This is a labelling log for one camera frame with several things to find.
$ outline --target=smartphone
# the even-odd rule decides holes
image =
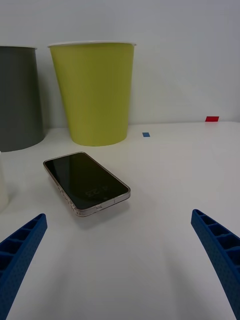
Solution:
[[[131,195],[129,186],[85,152],[46,160],[43,166],[79,217],[92,215]]]

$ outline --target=white cylinder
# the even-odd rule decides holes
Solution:
[[[7,206],[9,202],[7,188],[4,180],[1,151],[0,151],[0,212]]]

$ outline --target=red tape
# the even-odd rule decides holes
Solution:
[[[205,122],[218,122],[219,116],[207,116]]]

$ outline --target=white backdrop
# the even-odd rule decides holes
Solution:
[[[49,43],[132,41],[130,123],[240,120],[239,0],[1,0],[0,44],[36,45],[44,120],[66,126]]]

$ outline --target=paper cup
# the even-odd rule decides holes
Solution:
[[[75,143],[106,146],[126,138],[134,46],[100,41],[49,45]]]

